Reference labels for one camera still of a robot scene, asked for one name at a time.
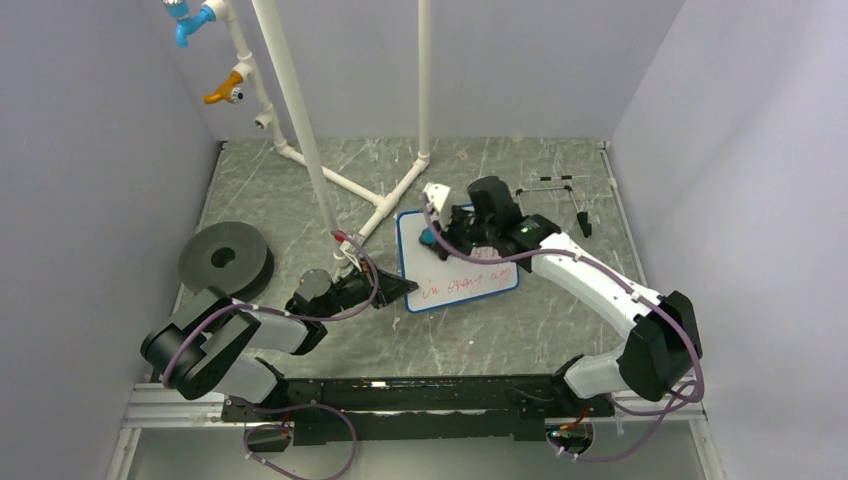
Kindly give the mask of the blue whiteboard eraser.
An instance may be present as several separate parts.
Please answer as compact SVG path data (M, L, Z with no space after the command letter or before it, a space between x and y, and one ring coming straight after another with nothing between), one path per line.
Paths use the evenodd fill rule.
M428 248L433 247L434 245L437 244L437 241L435 240L433 232L429 229L424 229L420 233L420 235L418 237L418 241L421 245L428 247Z

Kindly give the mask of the blue framed whiteboard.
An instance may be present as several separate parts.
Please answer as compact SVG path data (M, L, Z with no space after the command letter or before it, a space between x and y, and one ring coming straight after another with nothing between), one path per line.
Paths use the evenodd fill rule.
M411 313L423 313L450 305L510 291L519 285L514 263L480 265L450 257L441 260L419 241L426 227L419 210L397 215L396 237L401 276L418 284L405 299Z

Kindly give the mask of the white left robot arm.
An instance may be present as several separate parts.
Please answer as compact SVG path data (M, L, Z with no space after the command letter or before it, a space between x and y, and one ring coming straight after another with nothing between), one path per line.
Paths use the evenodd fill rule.
M380 309L418 285L380 268L352 270L333 279L323 269L304 273L284 310L258 307L208 287L142 341L141 356L163 384L185 399L209 392L235 395L264 420L279 417L287 392L283 375L251 349L302 356L327 334L326 322Z

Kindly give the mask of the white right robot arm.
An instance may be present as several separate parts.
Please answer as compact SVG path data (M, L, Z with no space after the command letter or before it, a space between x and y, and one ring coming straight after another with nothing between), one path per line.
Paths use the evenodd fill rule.
M575 296L622 338L618 349L580 356L556 374L551 401L574 415L590 398L630 390L648 401L671 396L702 399L705 386L694 306L679 291L661 294L597 259L546 217L522 212L496 176L475 180L471 204L456 202L451 189L428 183L421 194L432 248L473 263L476 248L491 248L493 262L511 262Z

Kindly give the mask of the black foam disc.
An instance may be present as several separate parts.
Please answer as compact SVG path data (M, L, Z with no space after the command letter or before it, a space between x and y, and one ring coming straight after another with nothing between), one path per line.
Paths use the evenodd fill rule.
M226 221L196 233L178 260L181 282L193 293L214 286L243 301L269 285L275 259L262 233L252 225Z

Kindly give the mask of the orange tap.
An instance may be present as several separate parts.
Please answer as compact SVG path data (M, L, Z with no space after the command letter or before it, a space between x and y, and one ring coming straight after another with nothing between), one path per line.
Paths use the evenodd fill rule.
M236 70L232 70L228 78L222 82L218 88L203 97L203 103L213 105L219 102L227 102L230 104L238 104L244 99L241 84L244 82L243 76Z

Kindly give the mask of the blue tap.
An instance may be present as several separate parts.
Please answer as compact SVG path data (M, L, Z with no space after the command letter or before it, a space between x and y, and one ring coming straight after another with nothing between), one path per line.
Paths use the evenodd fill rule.
M174 38L176 45L180 48L188 47L190 35L205 24L217 20L214 10L206 5L202 6L196 14L192 14L185 0L162 0L161 3L168 15L176 22Z

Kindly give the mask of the white pvc pipe frame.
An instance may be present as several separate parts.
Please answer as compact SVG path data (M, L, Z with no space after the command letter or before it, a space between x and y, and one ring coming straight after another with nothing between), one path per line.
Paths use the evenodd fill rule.
M244 65L235 103L203 105L224 141L223 167L207 224L251 222L277 255L320 242L325 225L253 6L231 1L234 21L205 24L185 54L201 72L189 83L212 92ZM287 39L339 226L374 256L395 250L395 217L414 191L418 141L418 5L414 1L280 1Z

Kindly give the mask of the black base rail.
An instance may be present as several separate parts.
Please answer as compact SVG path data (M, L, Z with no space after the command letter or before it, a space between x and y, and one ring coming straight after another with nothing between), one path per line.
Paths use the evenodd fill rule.
M288 380L259 410L227 398L225 423L288 421L297 446L349 439L510 437L542 441L557 420L609 418L605 395L589 400L550 374Z

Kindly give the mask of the aluminium extrusion rail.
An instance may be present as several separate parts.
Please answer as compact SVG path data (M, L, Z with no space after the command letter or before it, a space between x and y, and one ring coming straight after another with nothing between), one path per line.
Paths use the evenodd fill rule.
M201 428L222 424L225 396L209 393L186 400L159 383L136 384L122 422L124 428Z

